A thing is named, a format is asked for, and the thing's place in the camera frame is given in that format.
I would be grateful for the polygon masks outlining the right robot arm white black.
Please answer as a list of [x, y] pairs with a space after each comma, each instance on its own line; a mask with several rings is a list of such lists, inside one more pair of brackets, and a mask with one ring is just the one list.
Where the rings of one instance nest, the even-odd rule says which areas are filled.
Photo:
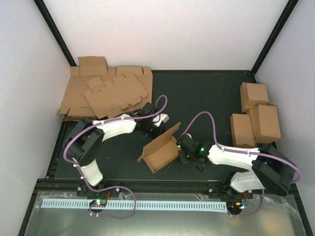
[[297, 173], [296, 165], [272, 144], [255, 148], [229, 147], [220, 144], [195, 141], [191, 135], [184, 134], [176, 142], [182, 163], [194, 162], [204, 170], [210, 161], [214, 165], [227, 165], [244, 169], [231, 173], [224, 185], [224, 193], [236, 198], [249, 190], [267, 190], [271, 194], [286, 196]]

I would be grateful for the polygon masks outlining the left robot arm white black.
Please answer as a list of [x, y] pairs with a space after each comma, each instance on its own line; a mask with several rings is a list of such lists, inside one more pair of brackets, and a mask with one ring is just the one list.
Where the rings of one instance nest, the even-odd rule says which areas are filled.
[[101, 144], [113, 137], [136, 131], [154, 139], [162, 134], [164, 124], [169, 120], [153, 104], [146, 103], [141, 109], [127, 112], [116, 118], [104, 120], [81, 119], [64, 143], [63, 158], [78, 168], [81, 178], [89, 183], [88, 190], [94, 196], [101, 196], [106, 189], [96, 156]]

